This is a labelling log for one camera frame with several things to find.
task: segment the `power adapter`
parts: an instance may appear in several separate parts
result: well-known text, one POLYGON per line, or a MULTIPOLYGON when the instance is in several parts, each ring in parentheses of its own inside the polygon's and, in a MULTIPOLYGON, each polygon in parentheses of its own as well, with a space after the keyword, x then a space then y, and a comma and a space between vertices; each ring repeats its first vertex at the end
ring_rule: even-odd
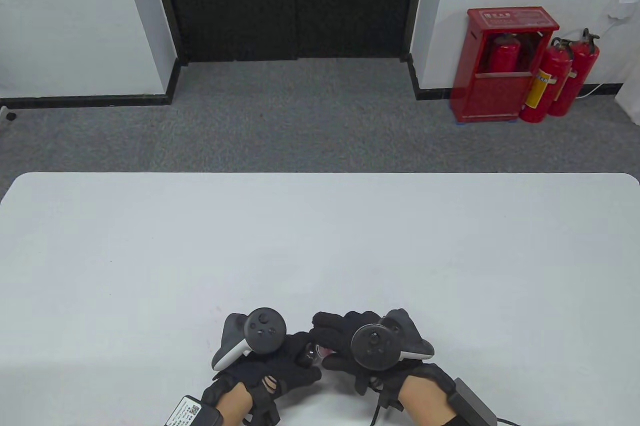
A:
POLYGON ((222 426, 222 415, 216 408, 185 396, 164 426, 222 426))
POLYGON ((498 424, 498 418, 492 410, 460 378, 455 380, 455 393, 448 397, 448 403, 469 426, 498 424))

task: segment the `red fire extinguisher cabinet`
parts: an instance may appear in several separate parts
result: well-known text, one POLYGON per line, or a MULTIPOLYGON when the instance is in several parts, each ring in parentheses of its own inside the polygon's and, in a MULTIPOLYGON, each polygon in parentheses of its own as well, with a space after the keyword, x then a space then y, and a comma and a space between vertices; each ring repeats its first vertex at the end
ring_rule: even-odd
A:
POLYGON ((515 120, 560 26, 541 6, 472 8, 468 16, 451 109, 461 123, 515 120), (506 35, 520 43, 518 60, 513 71, 493 72, 492 54, 500 53, 506 35))

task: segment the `black cable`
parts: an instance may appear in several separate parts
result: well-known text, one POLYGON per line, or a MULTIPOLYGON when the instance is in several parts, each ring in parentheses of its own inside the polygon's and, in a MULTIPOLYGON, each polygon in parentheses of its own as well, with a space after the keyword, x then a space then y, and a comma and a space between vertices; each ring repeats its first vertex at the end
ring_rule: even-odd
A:
POLYGON ((509 426, 520 426, 519 424, 515 424, 515 423, 512 423, 511 421, 503 420, 501 418, 498 418, 498 423, 508 424, 509 426))
POLYGON ((380 413, 380 405, 378 404, 375 407, 375 413, 373 413, 373 419, 371 420, 371 424, 369 426, 374 426, 376 421, 378 421, 378 414, 380 413))

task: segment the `fire extinguisher handle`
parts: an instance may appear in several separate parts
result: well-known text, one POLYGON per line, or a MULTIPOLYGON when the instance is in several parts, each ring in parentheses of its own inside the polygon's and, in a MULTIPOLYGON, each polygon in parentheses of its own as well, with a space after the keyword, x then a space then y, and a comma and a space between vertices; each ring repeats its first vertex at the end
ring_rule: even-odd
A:
POLYGON ((589 43, 591 47, 591 54, 595 54, 596 52, 596 44, 594 43, 594 40, 599 40, 599 39, 601 39, 600 36, 590 33, 589 28, 585 28, 584 31, 582 32, 582 41, 585 43, 589 43))
POLYGON ((576 56, 574 56, 574 50, 571 49, 571 43, 571 40, 560 38, 560 36, 556 36, 553 40, 551 40, 551 46, 557 46, 560 49, 566 49, 567 53, 573 60, 576 56))

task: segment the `small glass bottle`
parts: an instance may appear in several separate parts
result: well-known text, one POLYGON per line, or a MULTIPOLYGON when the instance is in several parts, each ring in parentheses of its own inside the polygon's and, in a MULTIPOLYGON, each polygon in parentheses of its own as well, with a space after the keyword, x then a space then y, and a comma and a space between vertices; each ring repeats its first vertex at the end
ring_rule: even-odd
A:
POLYGON ((335 353, 329 348, 323 348, 319 344, 309 343, 297 360, 301 366, 311 368, 312 366, 320 366, 322 361, 329 355, 335 353))

